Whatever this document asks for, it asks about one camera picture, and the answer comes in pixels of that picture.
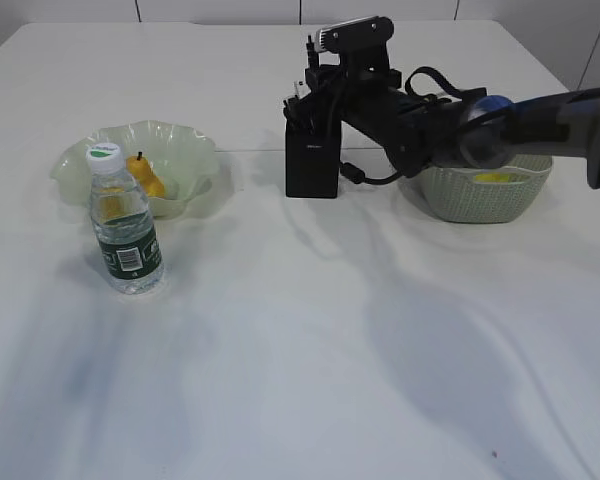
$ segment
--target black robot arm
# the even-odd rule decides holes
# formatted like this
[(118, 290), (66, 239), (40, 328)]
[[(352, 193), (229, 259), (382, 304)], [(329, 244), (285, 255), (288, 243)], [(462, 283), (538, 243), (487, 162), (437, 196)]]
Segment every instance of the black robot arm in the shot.
[[(290, 197), (334, 198), (338, 176), (386, 184), (429, 166), (500, 168), (516, 154), (585, 157), (588, 183), (600, 188), (600, 89), (514, 104), (486, 89), (458, 90), (430, 67), (416, 70), (400, 91), (386, 42), (393, 23), (369, 17), (319, 30), (307, 43), (310, 93), (285, 100), (286, 189)], [(319, 53), (339, 56), (320, 64)], [(426, 74), (447, 96), (418, 95), (414, 75)], [(396, 174), (370, 179), (340, 162), (341, 122), (380, 145)]]

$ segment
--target white basket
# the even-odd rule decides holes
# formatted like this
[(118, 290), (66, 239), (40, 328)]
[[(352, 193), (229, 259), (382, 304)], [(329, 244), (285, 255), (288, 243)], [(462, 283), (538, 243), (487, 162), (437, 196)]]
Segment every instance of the white basket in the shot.
[[(533, 203), (553, 167), (548, 156), (518, 155), (498, 170), (431, 167), (419, 175), (433, 212), (456, 223), (507, 223)], [(482, 182), (488, 173), (512, 175), (507, 183)]]

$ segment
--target cable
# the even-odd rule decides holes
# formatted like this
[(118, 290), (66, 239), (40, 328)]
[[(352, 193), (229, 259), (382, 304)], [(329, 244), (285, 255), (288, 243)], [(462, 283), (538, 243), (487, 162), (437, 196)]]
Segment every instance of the cable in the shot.
[[(458, 128), (456, 128), (449, 134), (444, 135), (441, 138), (439, 138), (437, 141), (432, 142), (424, 150), (415, 151), (415, 152), (412, 152), (412, 154), (416, 155), (417, 159), (427, 158), (434, 153), (436, 147), (438, 145), (440, 145), (441, 143), (447, 142), (447, 141), (451, 140), (452, 138), (455, 138), (455, 137), (458, 137), (461, 135), (466, 135), (467, 133), (477, 130), (478, 128), (482, 127), (487, 122), (490, 122), (497, 118), (506, 116), (506, 114), (509, 113), (510, 111), (511, 111), (511, 107), (504, 107), (499, 110), (494, 110), (493, 112), (489, 112), (489, 113), (486, 113), (479, 117), (476, 117), (473, 120), (463, 123), (462, 125), (460, 125)], [(367, 185), (383, 186), (383, 185), (389, 185), (390, 183), (395, 182), (400, 177), (407, 176), (407, 174), (401, 170), (400, 165), (394, 165), (394, 167), (397, 170), (396, 173), (394, 173), (393, 175), (386, 177), (386, 178), (376, 179), (376, 178), (368, 178), (365, 175), (364, 170), (356, 167), (355, 165), (353, 165), (351, 163), (340, 162), (340, 173), (342, 174), (343, 177), (345, 177), (347, 180), (355, 183), (356, 185), (365, 183)]]
[(140, 15), (140, 6), (138, 5), (138, 0), (134, 0), (136, 4), (136, 15), (138, 15), (138, 22), (142, 23), (142, 16)]
[(445, 77), (438, 70), (436, 70), (433, 67), (424, 66), (424, 67), (420, 67), (420, 68), (417, 68), (416, 70), (414, 70), (414, 72), (409, 76), (409, 78), (407, 78), (407, 81), (404, 84), (404, 90), (405, 90), (405, 92), (407, 92), (407, 95), (409, 95), (410, 97), (425, 99), (426, 97), (429, 96), (429, 95), (424, 95), (424, 96), (419, 95), (418, 93), (416, 93), (416, 91), (413, 89), (413, 86), (411, 85), (413, 78), (416, 75), (421, 75), (421, 74), (426, 75), (431, 80), (436, 82), (438, 84), (438, 86), (440, 88), (442, 88), (442, 90), (444, 90), (444, 92), (447, 95), (450, 95), (459, 100), (470, 101), (473, 99), (485, 97), (487, 95), (487, 89), (484, 87), (472, 88), (470, 90), (460, 90), (459, 88), (454, 87), (451, 84), (451, 82), (449, 80), (447, 80), (447, 77)]
[(589, 71), (589, 67), (591, 66), (591, 62), (593, 61), (593, 56), (598, 49), (598, 44), (600, 43), (600, 31), (598, 32), (598, 36), (596, 37), (596, 41), (593, 42), (593, 48), (591, 49), (591, 53), (589, 54), (589, 58), (587, 59), (587, 64), (584, 66), (584, 71), (582, 72), (582, 76), (580, 77), (580, 81), (578, 82), (578, 90), (582, 88), (582, 84), (584, 83), (584, 79), (587, 77), (587, 72)]

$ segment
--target white table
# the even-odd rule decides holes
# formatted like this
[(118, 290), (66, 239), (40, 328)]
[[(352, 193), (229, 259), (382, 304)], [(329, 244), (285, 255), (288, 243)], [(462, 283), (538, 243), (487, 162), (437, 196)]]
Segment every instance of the white table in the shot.
[[(31, 25), (0, 49), (0, 480), (600, 478), (584, 162), (558, 159), (510, 225), (445, 224), (395, 185), (286, 199), (282, 151), (235, 150), (282, 147), (306, 31)], [(398, 24), (392, 57), (513, 98), (561, 88), (492, 23)], [(236, 193), (158, 222), (167, 282), (127, 298), (48, 173), (144, 118), (234, 150)]]

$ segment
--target plastic bottle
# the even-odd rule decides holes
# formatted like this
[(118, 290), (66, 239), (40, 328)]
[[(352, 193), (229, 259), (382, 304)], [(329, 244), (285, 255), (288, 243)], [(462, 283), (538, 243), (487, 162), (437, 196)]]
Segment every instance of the plastic bottle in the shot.
[(164, 272), (149, 198), (127, 171), (118, 145), (91, 147), (87, 162), (93, 173), (91, 222), (111, 284), (126, 294), (146, 292)]

